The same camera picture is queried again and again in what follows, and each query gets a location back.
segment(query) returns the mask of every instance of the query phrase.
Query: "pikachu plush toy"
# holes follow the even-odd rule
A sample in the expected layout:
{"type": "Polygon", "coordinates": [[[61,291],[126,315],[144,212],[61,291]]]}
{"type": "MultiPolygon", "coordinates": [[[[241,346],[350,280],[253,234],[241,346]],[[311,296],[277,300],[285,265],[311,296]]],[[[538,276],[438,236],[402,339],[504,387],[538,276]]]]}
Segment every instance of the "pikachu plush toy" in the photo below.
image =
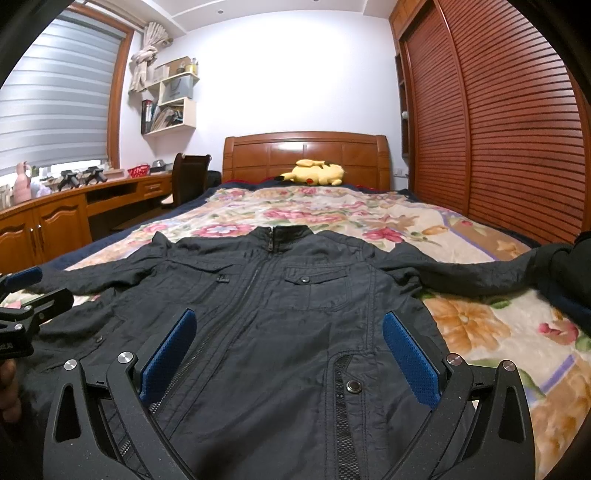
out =
{"type": "Polygon", "coordinates": [[[343,183],[343,167],[335,163],[316,160],[299,160],[289,173],[280,175],[283,180],[291,180],[308,185],[340,185],[343,183]]]}

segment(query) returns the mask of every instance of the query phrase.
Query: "floral blanket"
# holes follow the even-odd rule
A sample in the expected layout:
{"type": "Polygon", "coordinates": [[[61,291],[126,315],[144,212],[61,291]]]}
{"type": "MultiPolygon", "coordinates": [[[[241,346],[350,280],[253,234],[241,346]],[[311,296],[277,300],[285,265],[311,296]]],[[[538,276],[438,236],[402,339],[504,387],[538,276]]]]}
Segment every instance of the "floral blanket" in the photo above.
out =
{"type": "MultiPolygon", "coordinates": [[[[250,192],[220,189],[207,203],[144,225],[71,268],[125,258],[156,231],[175,242],[187,236],[244,235],[258,225],[306,224],[390,251],[410,242],[444,262],[510,260],[529,250],[513,238],[456,212],[409,202],[395,192],[363,194],[340,187],[277,187],[250,192]]],[[[31,295],[18,293],[7,303],[31,295]]],[[[449,349],[475,365],[513,360],[521,374],[534,426],[538,479],[556,464],[591,406],[591,339],[534,290],[506,297],[465,299],[423,293],[449,349]]],[[[92,300],[78,297],[77,303],[92,300]]]]}

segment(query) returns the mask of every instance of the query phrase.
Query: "headboard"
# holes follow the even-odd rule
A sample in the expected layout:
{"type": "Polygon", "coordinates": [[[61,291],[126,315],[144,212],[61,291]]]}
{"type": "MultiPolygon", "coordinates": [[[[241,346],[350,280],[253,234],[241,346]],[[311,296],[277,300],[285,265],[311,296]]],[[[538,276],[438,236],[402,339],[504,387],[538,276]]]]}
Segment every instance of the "headboard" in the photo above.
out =
{"type": "Polygon", "coordinates": [[[227,137],[223,181],[253,183],[291,171],[302,158],[338,163],[343,183],[390,189],[390,151],[384,135],[347,132],[282,132],[227,137]]]}

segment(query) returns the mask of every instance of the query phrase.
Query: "pink vase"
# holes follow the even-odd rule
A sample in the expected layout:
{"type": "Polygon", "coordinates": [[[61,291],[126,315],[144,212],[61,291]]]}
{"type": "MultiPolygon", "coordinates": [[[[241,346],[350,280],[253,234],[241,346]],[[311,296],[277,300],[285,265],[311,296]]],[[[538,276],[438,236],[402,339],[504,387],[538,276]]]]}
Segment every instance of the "pink vase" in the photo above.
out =
{"type": "Polygon", "coordinates": [[[31,177],[25,173],[27,169],[31,171],[31,167],[26,162],[17,165],[18,176],[12,188],[15,204],[31,200],[31,177]]]}

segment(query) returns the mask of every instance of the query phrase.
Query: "metal screw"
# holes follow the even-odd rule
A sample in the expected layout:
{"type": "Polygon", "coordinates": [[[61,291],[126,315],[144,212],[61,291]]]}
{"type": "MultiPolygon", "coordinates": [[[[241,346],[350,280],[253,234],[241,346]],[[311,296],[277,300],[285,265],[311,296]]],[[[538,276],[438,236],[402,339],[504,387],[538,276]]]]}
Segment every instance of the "metal screw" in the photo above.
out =
{"type": "Polygon", "coordinates": [[[515,364],[511,360],[504,360],[503,361],[503,368],[508,372],[515,371],[515,364]]]}
{"type": "Polygon", "coordinates": [[[76,367],[78,366],[78,362],[76,360],[74,360],[73,358],[68,360],[65,364],[64,364],[64,368],[66,370],[74,370],[76,367]]]}
{"type": "Polygon", "coordinates": [[[131,362],[131,359],[133,357],[134,354],[132,354],[131,352],[123,352],[119,354],[119,356],[117,357],[117,361],[120,364],[128,364],[129,362],[131,362]]]}
{"type": "Polygon", "coordinates": [[[462,357],[459,356],[457,353],[450,353],[447,358],[447,363],[457,367],[459,364],[462,363],[462,357]]]}
{"type": "Polygon", "coordinates": [[[347,382],[347,391],[351,392],[351,393],[361,393],[361,382],[358,382],[357,380],[349,380],[347,382]]]}

